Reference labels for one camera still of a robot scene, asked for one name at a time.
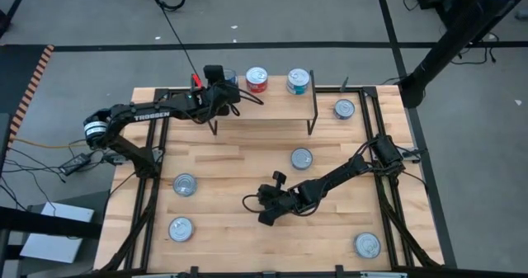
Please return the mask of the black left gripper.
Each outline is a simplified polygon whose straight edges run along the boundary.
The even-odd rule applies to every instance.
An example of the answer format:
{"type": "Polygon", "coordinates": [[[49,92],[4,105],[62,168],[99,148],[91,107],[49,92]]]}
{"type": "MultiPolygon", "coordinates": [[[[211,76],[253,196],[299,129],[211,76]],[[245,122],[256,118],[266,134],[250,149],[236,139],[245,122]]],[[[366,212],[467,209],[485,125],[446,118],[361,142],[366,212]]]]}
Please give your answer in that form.
{"type": "Polygon", "coordinates": [[[207,79],[207,116],[228,115],[230,106],[241,101],[238,85],[225,79],[222,65],[206,65],[203,71],[207,79]]]}

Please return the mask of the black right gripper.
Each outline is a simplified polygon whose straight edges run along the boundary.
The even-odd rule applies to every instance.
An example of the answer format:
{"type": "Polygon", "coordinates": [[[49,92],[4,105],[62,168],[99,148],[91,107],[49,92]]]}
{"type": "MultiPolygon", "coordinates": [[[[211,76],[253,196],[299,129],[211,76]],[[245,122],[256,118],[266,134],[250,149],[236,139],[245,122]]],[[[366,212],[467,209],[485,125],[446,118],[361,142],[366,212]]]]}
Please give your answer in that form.
{"type": "Polygon", "coordinates": [[[258,215],[258,222],[265,225],[273,225],[278,218],[286,214],[299,216],[295,209],[296,198],[281,189],[286,181],[286,175],[274,171],[272,178],[276,181],[274,186],[260,185],[257,190],[258,202],[264,206],[264,210],[258,215]]]}

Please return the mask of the wooden shelf with black legs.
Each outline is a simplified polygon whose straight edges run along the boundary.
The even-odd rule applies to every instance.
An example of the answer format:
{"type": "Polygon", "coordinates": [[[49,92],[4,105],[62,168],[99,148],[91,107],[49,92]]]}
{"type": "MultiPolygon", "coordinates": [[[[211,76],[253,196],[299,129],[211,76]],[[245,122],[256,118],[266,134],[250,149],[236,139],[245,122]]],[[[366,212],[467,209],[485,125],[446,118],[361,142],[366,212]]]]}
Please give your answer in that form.
{"type": "Polygon", "coordinates": [[[218,123],[221,120],[305,120],[308,135],[311,135],[318,118],[314,71],[309,71],[309,86],[304,94],[295,95],[288,92],[287,80],[287,76],[270,76],[267,89],[257,93],[263,105],[242,99],[235,105],[240,116],[230,113],[227,116],[217,116],[208,122],[212,133],[217,135],[218,123]]]}

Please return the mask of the round seafood can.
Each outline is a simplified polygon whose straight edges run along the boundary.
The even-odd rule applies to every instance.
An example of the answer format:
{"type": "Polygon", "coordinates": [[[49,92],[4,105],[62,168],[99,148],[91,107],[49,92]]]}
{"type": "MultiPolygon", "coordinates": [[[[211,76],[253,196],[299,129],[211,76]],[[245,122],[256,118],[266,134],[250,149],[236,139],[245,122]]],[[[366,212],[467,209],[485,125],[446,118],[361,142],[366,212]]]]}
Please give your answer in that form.
{"type": "Polygon", "coordinates": [[[168,235],[174,242],[183,243],[191,239],[194,226],[187,217],[175,218],[168,227],[168,235]]]}

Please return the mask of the black power adapter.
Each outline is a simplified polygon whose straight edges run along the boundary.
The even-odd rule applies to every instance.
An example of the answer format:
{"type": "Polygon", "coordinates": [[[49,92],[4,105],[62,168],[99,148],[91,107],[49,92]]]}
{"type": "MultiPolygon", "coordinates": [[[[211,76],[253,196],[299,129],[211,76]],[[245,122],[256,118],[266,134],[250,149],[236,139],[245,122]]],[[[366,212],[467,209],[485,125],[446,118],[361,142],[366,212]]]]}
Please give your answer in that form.
{"type": "Polygon", "coordinates": [[[66,177],[78,171],[82,167],[87,166],[91,162],[89,155],[80,153],[79,155],[71,158],[66,163],[59,166],[59,171],[66,177]]]}

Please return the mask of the black mat with striped edge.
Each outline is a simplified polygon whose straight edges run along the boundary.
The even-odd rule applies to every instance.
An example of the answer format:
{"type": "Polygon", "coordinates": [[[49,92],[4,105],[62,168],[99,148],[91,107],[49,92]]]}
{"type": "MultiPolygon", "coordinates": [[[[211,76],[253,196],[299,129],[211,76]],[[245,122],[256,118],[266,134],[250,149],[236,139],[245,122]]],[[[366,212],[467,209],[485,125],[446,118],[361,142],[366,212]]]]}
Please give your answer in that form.
{"type": "Polygon", "coordinates": [[[9,143],[21,128],[53,45],[0,45],[0,120],[8,115],[5,132],[9,143]]]}

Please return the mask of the black floor beam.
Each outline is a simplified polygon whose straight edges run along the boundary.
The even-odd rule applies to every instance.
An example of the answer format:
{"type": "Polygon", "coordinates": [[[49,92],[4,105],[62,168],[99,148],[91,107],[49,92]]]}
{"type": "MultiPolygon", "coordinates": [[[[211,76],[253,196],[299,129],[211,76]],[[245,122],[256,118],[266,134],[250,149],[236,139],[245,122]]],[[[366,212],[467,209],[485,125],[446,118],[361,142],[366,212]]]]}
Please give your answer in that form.
{"type": "Polygon", "coordinates": [[[99,239],[102,225],[0,206],[0,229],[25,233],[99,239]]]}

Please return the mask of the white flat board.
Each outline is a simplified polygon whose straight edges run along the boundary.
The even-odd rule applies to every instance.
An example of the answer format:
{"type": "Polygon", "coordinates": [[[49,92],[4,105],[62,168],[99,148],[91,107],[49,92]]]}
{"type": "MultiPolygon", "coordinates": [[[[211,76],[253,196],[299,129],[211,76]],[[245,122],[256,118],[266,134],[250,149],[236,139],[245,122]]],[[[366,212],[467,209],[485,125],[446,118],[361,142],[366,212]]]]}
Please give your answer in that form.
{"type": "MultiPolygon", "coordinates": [[[[65,205],[54,202],[47,202],[40,212],[43,215],[58,216],[66,219],[90,222],[94,215],[94,210],[65,205]]],[[[60,237],[40,233],[31,233],[24,244],[21,255],[43,259],[53,262],[73,263],[82,239],[78,237],[60,237]]]]}

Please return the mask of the black tower with round display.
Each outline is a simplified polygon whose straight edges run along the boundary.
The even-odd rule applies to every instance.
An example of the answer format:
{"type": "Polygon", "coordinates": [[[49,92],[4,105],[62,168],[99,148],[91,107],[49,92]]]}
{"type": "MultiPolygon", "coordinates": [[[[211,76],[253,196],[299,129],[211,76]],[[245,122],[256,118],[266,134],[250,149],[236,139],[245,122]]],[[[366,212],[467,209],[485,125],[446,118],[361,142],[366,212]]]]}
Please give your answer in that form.
{"type": "Polygon", "coordinates": [[[445,34],[431,48],[426,57],[406,78],[399,82],[400,94],[406,108],[415,108],[422,103],[424,91],[431,82],[493,18],[513,3],[514,0],[474,0],[449,26],[445,34]]]}

